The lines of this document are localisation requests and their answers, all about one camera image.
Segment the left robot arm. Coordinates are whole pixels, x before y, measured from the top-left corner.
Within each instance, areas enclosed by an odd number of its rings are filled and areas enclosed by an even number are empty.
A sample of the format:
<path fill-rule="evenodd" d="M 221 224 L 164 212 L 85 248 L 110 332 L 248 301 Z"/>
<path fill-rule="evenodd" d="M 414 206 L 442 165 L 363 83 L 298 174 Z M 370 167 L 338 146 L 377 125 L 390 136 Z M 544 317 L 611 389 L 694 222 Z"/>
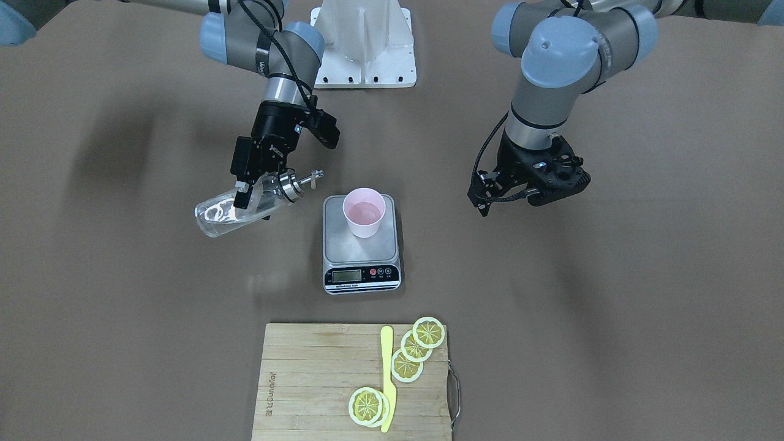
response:
<path fill-rule="evenodd" d="M 782 2 L 517 1 L 499 9 L 492 41 L 520 59 L 521 77 L 495 127 L 502 132 L 495 168 L 473 166 L 467 196 L 483 217 L 494 203 L 543 206 L 590 184 L 564 125 L 580 95 L 652 53 L 657 20 L 669 16 L 780 26 Z"/>

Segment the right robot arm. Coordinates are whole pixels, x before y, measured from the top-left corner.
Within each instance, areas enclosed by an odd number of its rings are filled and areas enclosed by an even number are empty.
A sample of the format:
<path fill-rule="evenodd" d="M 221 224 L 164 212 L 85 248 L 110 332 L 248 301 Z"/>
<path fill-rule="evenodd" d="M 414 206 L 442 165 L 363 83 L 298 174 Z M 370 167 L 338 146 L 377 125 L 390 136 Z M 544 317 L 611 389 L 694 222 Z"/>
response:
<path fill-rule="evenodd" d="M 312 93 L 325 51 L 322 34 L 306 22 L 283 24 L 286 1 L 154 1 L 152 6 L 202 16 L 199 45 L 208 59 L 267 79 L 251 134 L 238 137 L 233 151 L 230 172 L 236 183 L 228 192 L 233 209 L 241 217 L 257 216 L 264 192 L 271 189 L 295 201 L 298 186 L 287 158 L 300 132 L 308 129 L 326 148 L 335 148 L 341 134 Z"/>

